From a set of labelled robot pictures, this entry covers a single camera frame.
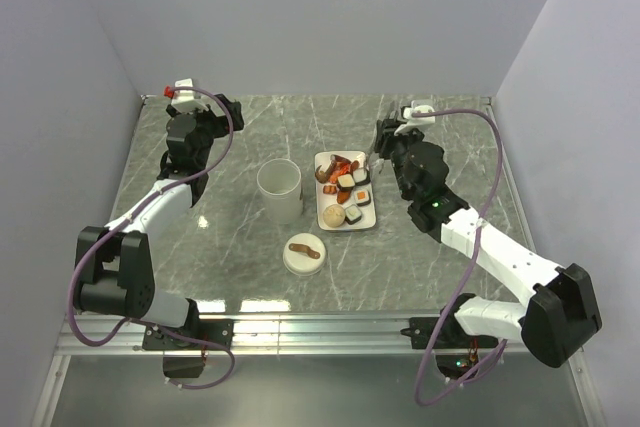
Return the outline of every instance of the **food item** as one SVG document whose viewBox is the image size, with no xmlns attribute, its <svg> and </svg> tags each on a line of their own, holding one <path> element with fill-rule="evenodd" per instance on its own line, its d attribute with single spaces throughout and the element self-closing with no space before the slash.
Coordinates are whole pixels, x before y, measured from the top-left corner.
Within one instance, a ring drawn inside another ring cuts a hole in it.
<svg viewBox="0 0 640 427">
<path fill-rule="evenodd" d="M 360 164 L 360 167 L 365 167 L 367 166 L 367 154 L 365 154 L 364 152 L 360 152 L 354 162 L 358 162 L 358 164 Z"/>
<path fill-rule="evenodd" d="M 312 259 L 320 258 L 320 252 L 316 252 L 311 247 L 305 244 L 289 244 L 289 250 L 292 250 L 293 252 L 300 252 L 301 254 L 307 254 Z"/>
<path fill-rule="evenodd" d="M 333 173 L 329 177 L 329 182 L 331 182 L 332 184 L 337 183 L 338 177 L 340 177 L 341 175 L 345 175 L 349 173 L 349 169 L 350 169 L 349 164 L 338 163 L 338 165 L 340 167 L 336 167 L 336 169 L 333 171 Z"/>
<path fill-rule="evenodd" d="M 338 177 L 338 189 L 340 190 L 353 190 L 356 186 L 355 180 L 353 180 L 353 175 L 345 174 Z"/>
<path fill-rule="evenodd" d="M 353 172 L 353 180 L 358 186 L 367 185 L 370 181 L 369 171 L 367 169 L 356 169 Z"/>
<path fill-rule="evenodd" d="M 322 220 L 331 228 L 340 227 L 346 217 L 344 208 L 341 205 L 333 204 L 324 209 Z"/>
<path fill-rule="evenodd" d="M 316 169 L 317 181 L 320 182 L 321 184 L 326 183 L 327 180 L 329 180 L 329 177 L 331 177 L 331 174 L 333 173 L 333 171 L 336 169 L 337 165 L 338 163 L 334 160 L 331 161 L 327 170 L 320 170 L 322 166 L 319 165 L 318 168 Z"/>
<path fill-rule="evenodd" d="M 351 197 L 350 190 L 340 190 L 338 191 L 338 198 L 336 199 L 339 204 L 344 204 Z"/>
<path fill-rule="evenodd" d="M 356 204 L 364 207 L 365 205 L 369 205 L 371 203 L 371 196 L 369 195 L 369 191 L 367 189 L 357 189 L 353 192 Z"/>
<path fill-rule="evenodd" d="M 347 159 L 346 157 L 342 157 L 341 155 L 337 155 L 337 154 L 331 154 L 331 161 L 336 161 L 336 162 L 341 162 L 344 164 L 350 164 L 351 161 L 349 159 Z"/>
<path fill-rule="evenodd" d="M 353 225 L 356 222 L 362 220 L 362 212 L 357 205 L 350 205 L 349 207 L 347 207 L 347 210 L 345 210 L 345 214 L 345 220 L 349 225 Z"/>
</svg>

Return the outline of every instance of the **gray floor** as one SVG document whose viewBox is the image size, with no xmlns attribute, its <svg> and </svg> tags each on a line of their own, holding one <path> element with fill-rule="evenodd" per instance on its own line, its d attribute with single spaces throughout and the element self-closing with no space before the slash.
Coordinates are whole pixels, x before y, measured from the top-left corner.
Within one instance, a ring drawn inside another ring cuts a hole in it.
<svg viewBox="0 0 640 427">
<path fill-rule="evenodd" d="M 210 301 L 204 310 L 227 312 L 291 310 L 440 309 L 454 289 L 466 259 L 421 234 L 406 213 L 390 166 L 373 185 L 378 225 L 371 231 L 329 234 L 316 221 L 313 158 L 325 150 L 367 150 L 375 121 L 392 101 L 430 96 L 250 96 L 243 104 L 245 130 L 214 171 L 200 202 L 166 231 L 152 251 L 157 285 Z M 478 97 L 435 97 L 436 110 L 481 108 Z M 151 187 L 165 151 L 164 98 L 149 99 L 123 179 L 117 214 Z M 444 147 L 449 185 L 472 205 L 487 195 L 496 162 L 490 130 L 474 116 L 440 117 L 428 134 Z M 210 160 L 226 139 L 217 140 Z M 269 159 L 285 157 L 303 173 L 305 211 L 294 224 L 278 227 L 266 217 L 256 174 Z M 488 219 L 524 242 L 514 199 L 503 177 Z M 282 264 L 292 235 L 311 232 L 325 243 L 329 259 L 318 274 L 299 278 Z M 482 269 L 467 289 L 490 299 L 512 299 Z"/>
<path fill-rule="evenodd" d="M 413 402 L 419 355 L 242 357 L 222 385 L 179 392 L 157 357 L 74 357 L 53 426 L 586 427 L 568 365 L 527 354 L 439 404 Z M 202 381 L 223 372 L 216 358 Z M 444 388 L 433 362 L 424 397 Z"/>
</svg>

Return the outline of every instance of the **white cup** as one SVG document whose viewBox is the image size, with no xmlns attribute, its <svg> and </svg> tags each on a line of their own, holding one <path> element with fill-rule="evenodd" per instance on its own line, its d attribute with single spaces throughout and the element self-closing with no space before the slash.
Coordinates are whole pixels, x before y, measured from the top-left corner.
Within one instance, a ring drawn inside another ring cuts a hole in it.
<svg viewBox="0 0 640 427">
<path fill-rule="evenodd" d="M 275 223 L 289 224 L 302 214 L 302 174 L 290 160 L 273 159 L 260 167 L 258 188 Z"/>
</svg>

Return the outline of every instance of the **white wall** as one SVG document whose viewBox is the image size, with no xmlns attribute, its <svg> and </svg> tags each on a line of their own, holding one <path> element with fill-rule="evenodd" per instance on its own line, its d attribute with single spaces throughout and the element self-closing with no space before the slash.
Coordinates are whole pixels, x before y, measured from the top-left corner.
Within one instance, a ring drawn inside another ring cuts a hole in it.
<svg viewBox="0 0 640 427">
<path fill-rule="evenodd" d="M 104 222 L 140 98 L 87 0 L 0 0 L 0 411 L 28 425 L 75 239 Z"/>
<path fill-rule="evenodd" d="M 91 0 L 135 87 L 495 94 L 545 0 Z"/>
<path fill-rule="evenodd" d="M 611 426 L 640 425 L 640 0 L 548 0 L 497 96 L 536 244 L 592 275 Z"/>
</svg>

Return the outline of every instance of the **brown food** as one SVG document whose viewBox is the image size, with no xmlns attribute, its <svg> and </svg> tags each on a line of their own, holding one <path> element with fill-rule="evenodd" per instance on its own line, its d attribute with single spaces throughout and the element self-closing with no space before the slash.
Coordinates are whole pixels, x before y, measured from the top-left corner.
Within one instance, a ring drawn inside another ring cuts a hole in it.
<svg viewBox="0 0 640 427">
<path fill-rule="evenodd" d="M 351 161 L 346 157 L 342 157 L 341 155 L 331 154 L 331 160 L 335 160 L 336 162 L 344 162 L 345 164 L 350 164 Z"/>
<path fill-rule="evenodd" d="M 338 163 L 334 160 L 331 160 L 331 163 L 329 164 L 329 167 L 327 168 L 327 170 L 320 170 L 322 166 L 319 165 L 318 168 L 316 169 L 316 180 L 321 184 L 325 184 L 327 180 L 329 180 L 329 178 L 331 177 L 331 174 L 336 169 L 337 165 Z"/>
<path fill-rule="evenodd" d="M 289 250 L 292 250 L 293 252 L 300 252 L 301 254 L 307 254 L 312 259 L 320 258 L 320 252 L 316 252 L 305 244 L 289 244 Z"/>
<path fill-rule="evenodd" d="M 344 204 L 347 200 L 349 200 L 349 197 L 351 196 L 351 191 L 350 190 L 341 190 L 340 192 L 338 192 L 338 203 L 339 204 Z"/>
</svg>

